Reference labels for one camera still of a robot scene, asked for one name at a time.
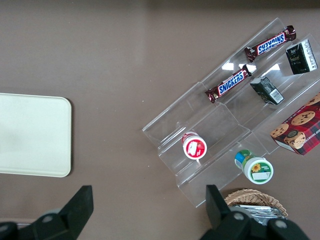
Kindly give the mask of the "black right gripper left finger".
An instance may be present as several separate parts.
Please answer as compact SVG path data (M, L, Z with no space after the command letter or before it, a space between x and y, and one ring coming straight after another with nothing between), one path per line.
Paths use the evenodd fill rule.
M82 186L59 211L42 215L18 231L20 240L76 240L94 211L93 189Z

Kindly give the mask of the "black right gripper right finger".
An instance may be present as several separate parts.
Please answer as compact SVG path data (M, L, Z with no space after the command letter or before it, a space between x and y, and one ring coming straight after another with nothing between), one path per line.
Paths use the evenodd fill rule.
M240 211L231 211L216 185L207 185L206 212L211 223L202 240L249 240L251 219Z

